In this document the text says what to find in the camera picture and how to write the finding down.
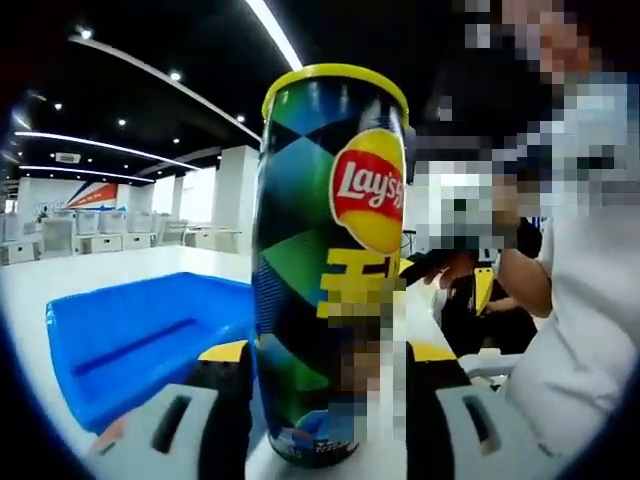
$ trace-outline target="ceiling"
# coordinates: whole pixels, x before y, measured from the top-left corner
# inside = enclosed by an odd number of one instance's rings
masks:
[[[87,8],[71,22],[69,36],[75,40],[68,41],[49,68],[33,78],[23,102],[15,107],[17,134],[10,135],[3,146],[5,159],[11,159],[3,172],[10,194],[15,194],[21,175],[94,181],[104,178],[144,185],[145,179],[216,165],[224,148],[245,144],[259,148],[264,94],[271,83],[289,71],[289,65],[244,1],[95,2],[98,3],[101,5]],[[433,96],[434,85],[437,95],[461,98],[454,102],[454,111],[456,105],[464,108],[454,115],[454,121],[448,122],[450,130],[461,129],[467,119],[473,119],[475,126],[467,125],[465,133],[476,128],[480,134],[494,135],[489,131],[493,123],[517,130],[533,111],[540,110],[539,92],[522,94],[522,88],[535,88],[537,80],[529,78],[532,74],[526,63],[516,61],[512,51],[464,50],[465,38],[469,41],[465,22],[474,23],[481,17],[454,13],[450,5],[460,2],[266,3],[303,64],[345,62],[383,73],[407,95],[414,126],[433,123],[433,112],[425,110],[425,105]],[[82,29],[92,32],[84,43],[78,40]],[[176,82],[167,82],[87,45],[94,41],[124,52],[162,74],[179,72],[179,85],[209,105],[176,88]],[[460,70],[460,64],[472,65],[471,70]],[[513,71],[518,71],[521,79],[506,91],[506,83],[498,80],[505,75],[509,78]],[[482,78],[485,80],[481,88],[469,88]],[[484,103],[476,104],[471,97],[482,98]],[[244,122],[229,121],[216,108],[230,117],[242,115]],[[498,123],[487,121],[494,117]],[[137,153],[23,136],[33,132],[110,144]],[[58,152],[80,155],[79,163],[57,162]],[[186,165],[168,164],[166,159]],[[67,170],[21,170],[19,165]]]

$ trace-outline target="lay's chip can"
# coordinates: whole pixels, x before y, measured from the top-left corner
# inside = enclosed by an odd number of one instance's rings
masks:
[[[366,379],[354,372],[379,361],[368,345],[379,341],[385,279],[398,271],[407,101],[382,75],[324,64],[280,78],[263,115],[258,381],[275,451],[318,468],[362,438]]]

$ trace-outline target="person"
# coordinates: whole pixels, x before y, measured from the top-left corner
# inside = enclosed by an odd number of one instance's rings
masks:
[[[542,234],[522,217],[517,228],[518,250],[535,258],[542,244]],[[485,340],[504,355],[523,353],[537,328],[531,315],[509,297],[494,281],[491,301],[481,317],[471,307],[473,278],[456,279],[449,288],[449,299],[441,312],[441,328],[457,357],[478,353]]]
[[[518,148],[496,152],[501,155],[495,158],[519,163],[529,147],[549,147],[552,165],[540,171],[537,202],[562,208],[547,215],[537,259],[504,248],[494,270],[518,305],[550,317],[504,394],[550,452],[573,455],[621,401],[638,357],[637,86],[607,73],[591,39],[553,11],[554,5],[550,0],[503,2],[503,23],[513,27],[542,78],[564,90],[565,105],[562,117],[542,122],[537,133],[519,139]],[[590,169],[569,168],[580,162]],[[524,201],[514,176],[493,177],[493,222],[501,233],[515,230],[518,204]],[[429,278],[441,274],[446,287],[471,274],[474,264],[469,254],[460,253]]]

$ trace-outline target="black ceiling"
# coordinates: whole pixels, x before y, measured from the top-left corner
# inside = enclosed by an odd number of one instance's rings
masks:
[[[244,1],[97,3],[100,5],[87,8],[69,25],[70,36],[77,35],[78,27],[85,27],[92,30],[92,40],[123,51],[163,73],[179,71],[182,85],[233,117],[244,115],[246,127],[261,134],[260,107],[264,94],[274,80],[289,71],[289,66]],[[424,106],[443,63],[455,63],[464,50],[464,24],[470,17],[454,13],[452,3],[456,2],[267,0],[303,64],[345,62],[383,73],[407,95],[413,125],[423,121]],[[501,48],[487,52],[501,56],[503,63],[521,72],[527,71],[526,64],[516,61],[513,53],[505,54]],[[483,62],[482,59],[479,64],[476,62],[479,65],[476,75],[483,75]],[[467,89],[469,82],[476,81],[464,75],[445,78],[444,88],[442,85],[440,88],[448,95],[456,95],[455,92]],[[491,84],[491,80],[483,83],[489,89]],[[512,92],[512,97],[499,90],[494,93],[497,100],[491,105],[500,102],[506,105],[505,115],[519,114],[525,118],[529,115],[528,107],[515,108],[513,95],[517,97],[521,92]],[[488,92],[483,88],[479,94],[484,96]],[[62,104],[60,110],[56,110],[56,103]],[[24,101],[14,113],[32,132],[80,137],[168,159],[180,160],[192,152],[211,149],[208,155],[189,163],[195,167],[215,165],[219,149],[245,144],[259,147],[256,138],[174,86],[119,58],[73,41],[66,43],[47,71],[33,79],[30,93],[25,93]],[[119,119],[125,119],[126,125],[118,125]],[[15,128],[26,131],[18,123]],[[179,139],[179,143],[174,143],[174,139]],[[51,157],[55,152],[80,154],[80,163],[58,163]],[[51,139],[10,136],[4,153],[5,158],[13,158],[24,166],[68,167],[150,179],[188,170],[163,166],[159,169],[161,173],[158,168],[149,171],[162,162]],[[6,175],[11,180],[26,174],[15,164],[7,165]],[[50,175],[42,171],[29,173]],[[75,179],[76,175],[54,172],[55,178]],[[102,180],[95,176],[81,177]]]

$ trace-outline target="white sleeve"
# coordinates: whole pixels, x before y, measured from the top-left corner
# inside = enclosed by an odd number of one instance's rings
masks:
[[[542,234],[542,246],[540,254],[537,258],[542,268],[545,269],[547,275],[551,276],[551,267],[553,266],[553,219],[547,219],[545,229]]]

